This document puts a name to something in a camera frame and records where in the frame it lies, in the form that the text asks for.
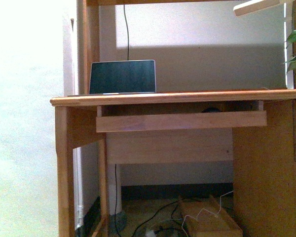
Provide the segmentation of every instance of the wooden box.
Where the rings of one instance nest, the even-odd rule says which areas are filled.
[[[212,196],[202,202],[180,200],[183,218],[187,215],[196,217],[202,208],[218,213],[220,205]],[[198,221],[187,217],[185,223],[191,237],[242,237],[242,230],[223,208],[217,216],[203,210]]]

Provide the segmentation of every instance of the floor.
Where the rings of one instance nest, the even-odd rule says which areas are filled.
[[[120,232],[121,237],[145,237],[146,231],[160,231],[157,237],[186,237],[181,228],[180,209],[177,208],[177,199],[158,199],[158,200],[131,200],[123,202],[123,210],[127,214],[127,226]],[[167,207],[160,210],[155,217],[156,211],[165,205]],[[233,217],[232,197],[222,197],[222,207]],[[144,221],[152,218],[141,227],[135,229]],[[118,235],[110,235],[110,237],[119,237]]]

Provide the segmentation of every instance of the laptop screen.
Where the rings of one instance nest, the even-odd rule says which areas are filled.
[[[90,94],[155,91],[154,60],[92,63]]]

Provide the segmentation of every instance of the wooden desk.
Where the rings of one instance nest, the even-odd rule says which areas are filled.
[[[244,233],[296,237],[296,89],[59,97],[51,104],[56,120],[59,236],[74,237],[74,148],[99,142],[102,219],[93,236],[107,236],[108,162],[198,161],[196,156],[108,160],[107,133],[233,127],[234,205]],[[202,113],[208,106],[223,112]]]

